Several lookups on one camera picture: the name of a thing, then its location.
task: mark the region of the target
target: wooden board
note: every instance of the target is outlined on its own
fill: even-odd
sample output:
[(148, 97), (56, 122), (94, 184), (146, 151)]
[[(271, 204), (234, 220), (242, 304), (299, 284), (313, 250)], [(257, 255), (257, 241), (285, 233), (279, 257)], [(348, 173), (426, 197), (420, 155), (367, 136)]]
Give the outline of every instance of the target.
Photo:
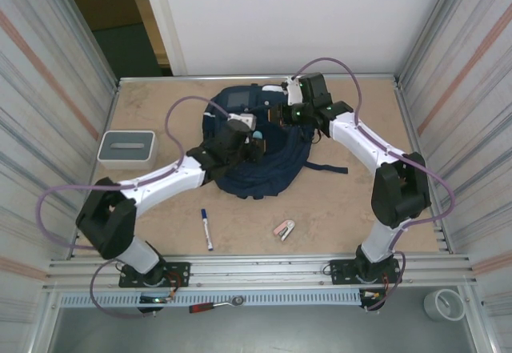
[[(160, 143), (157, 167), (178, 158), (176, 146), (166, 137), (163, 121), (169, 106), (186, 95), (214, 97), (227, 86), (250, 84), (251, 80), (159, 80), (122, 84), (110, 129), (146, 129), (157, 133)], [(356, 106), (357, 95), (349, 79), (327, 81), (333, 100)], [(410, 151), (392, 82), (361, 80), (364, 103), (362, 120), (394, 146)], [(205, 104), (184, 102), (171, 117), (170, 130), (185, 149), (202, 141), (201, 121)], [(348, 166), (349, 174), (302, 169), (278, 197), (242, 200), (210, 183), (160, 203), (142, 215), (136, 234), (164, 255), (207, 253), (201, 208), (206, 208), (217, 254), (304, 254), (354, 252), (370, 233), (374, 215), (370, 207), (373, 177), (339, 143), (323, 138), (312, 146), (310, 161)], [(105, 170), (98, 178), (132, 179), (143, 172)], [(295, 229), (282, 243), (272, 230), (283, 220), (293, 219)], [(414, 227), (398, 243), (404, 251), (437, 251), (430, 224)]]

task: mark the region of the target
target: metal wall panel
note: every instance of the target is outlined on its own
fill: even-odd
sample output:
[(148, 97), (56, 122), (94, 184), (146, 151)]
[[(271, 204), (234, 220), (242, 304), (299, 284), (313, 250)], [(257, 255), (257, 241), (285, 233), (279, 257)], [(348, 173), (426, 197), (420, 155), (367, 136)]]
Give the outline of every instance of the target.
[[(67, 250), (34, 223), (37, 197), (89, 181), (116, 91), (69, 0), (0, 0), (0, 351), (19, 351), (50, 259)], [(83, 193), (54, 195), (43, 218), (71, 240)]]
[[(428, 165), (457, 196), (446, 218), (468, 253), (502, 348), (512, 348), (512, 3), (448, 0), (400, 76)], [(442, 207), (446, 192), (435, 186)]]

